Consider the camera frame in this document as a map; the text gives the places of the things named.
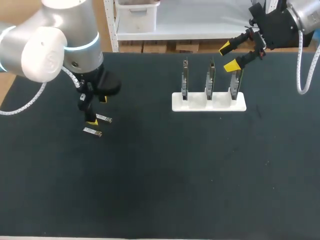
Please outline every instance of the small metal part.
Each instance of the small metal part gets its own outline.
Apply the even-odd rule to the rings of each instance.
[[[81,94],[81,96],[80,96],[80,100],[81,100],[81,101],[86,100],[86,95],[85,95],[84,93],[82,93],[82,94]]]
[[[77,62],[75,62],[75,61],[73,61],[73,62],[71,63],[71,65],[72,65],[73,67],[75,67],[75,68],[79,67],[79,64],[78,64]]]
[[[210,61],[210,67],[209,71],[206,74],[206,82],[205,82],[205,92],[206,92],[206,99],[212,100],[212,95],[214,92],[214,84],[215,84],[215,74],[216,68],[215,68],[215,62],[212,58]]]
[[[110,118],[110,117],[106,117],[106,116],[102,116],[100,114],[97,114],[96,118],[100,119],[100,120],[103,120],[103,121],[106,121],[108,123],[112,123],[112,118]]]
[[[244,70],[234,71],[231,77],[230,93],[232,100],[237,100]]]
[[[89,134],[93,134],[93,135],[96,135],[98,136],[99,138],[102,136],[102,132],[101,131],[96,131],[96,130],[93,130],[91,128],[88,128],[88,127],[85,127],[83,129],[84,132],[86,133],[89,133]]]
[[[188,59],[187,59],[183,61],[182,85],[181,85],[182,99],[184,101],[188,100],[188,77],[189,77],[189,70],[188,70]]]

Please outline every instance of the white shelf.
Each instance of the white shelf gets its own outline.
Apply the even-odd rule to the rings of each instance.
[[[117,39],[229,39],[246,31],[251,0],[161,0],[155,32],[126,33],[119,20]]]

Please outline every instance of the white holder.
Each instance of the white holder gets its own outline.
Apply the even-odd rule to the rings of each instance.
[[[245,96],[238,93],[237,100],[232,100],[230,88],[227,92],[213,92],[212,100],[207,100],[206,91],[188,92],[188,100],[183,100],[181,92],[172,94],[174,112],[244,112],[247,110]]]

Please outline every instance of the white cable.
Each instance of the white cable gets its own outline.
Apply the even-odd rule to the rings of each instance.
[[[71,80],[73,81],[74,85],[76,88],[80,87],[79,81],[76,78],[75,75],[73,75],[68,69],[66,69],[64,66],[62,67],[62,70],[68,74],[68,76],[71,78]],[[11,116],[11,115],[16,115],[19,114],[21,112],[23,112],[24,110],[26,110],[27,108],[29,108],[32,104],[35,103],[35,101],[40,97],[40,95],[43,93],[43,91],[45,90],[47,83],[44,82],[39,91],[36,93],[36,95],[31,99],[30,102],[28,102],[26,105],[24,105],[23,107],[20,107],[19,109],[15,110],[15,111],[1,111],[0,110],[0,115],[4,115],[4,116]]]
[[[0,115],[10,116],[10,115],[16,115],[16,114],[23,112],[24,110],[26,110],[32,104],[35,103],[35,101],[40,97],[42,92],[45,90],[46,85],[47,85],[46,82],[42,83],[42,85],[41,85],[39,91],[36,93],[36,95],[32,98],[32,100],[30,102],[28,102],[23,107],[20,107],[19,109],[15,110],[15,111],[0,111]]]
[[[308,92],[310,84],[311,84],[311,80],[312,80],[312,76],[314,74],[316,65],[317,65],[317,61],[318,58],[320,56],[320,45],[317,48],[310,69],[309,69],[309,73],[308,73],[308,78],[306,79],[306,83],[304,86],[304,89],[301,90],[301,76],[300,76],[300,72],[301,72],[301,58],[302,58],[302,52],[303,52],[303,45],[304,45],[304,36],[303,33],[301,31],[299,31],[299,50],[298,50],[298,60],[297,60],[297,66],[296,66],[296,88],[298,90],[298,93],[303,95],[305,93]]]
[[[62,67],[62,71],[64,71],[66,74],[68,74],[68,76],[71,78],[71,80],[73,81],[75,88],[80,88],[80,83],[78,81],[78,79],[76,78],[75,75],[72,74],[72,72],[70,72],[68,69],[66,69],[64,66]]]

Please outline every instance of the black table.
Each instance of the black table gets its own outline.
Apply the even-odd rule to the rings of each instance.
[[[297,54],[268,54],[245,69],[246,112],[172,112],[186,56],[189,90],[203,91],[211,54],[106,54],[123,88],[95,104],[113,118],[101,138],[82,131],[64,73],[1,116],[0,236],[319,239],[320,67],[301,96]],[[235,54],[214,57],[226,91]],[[17,79],[1,109],[39,87]]]

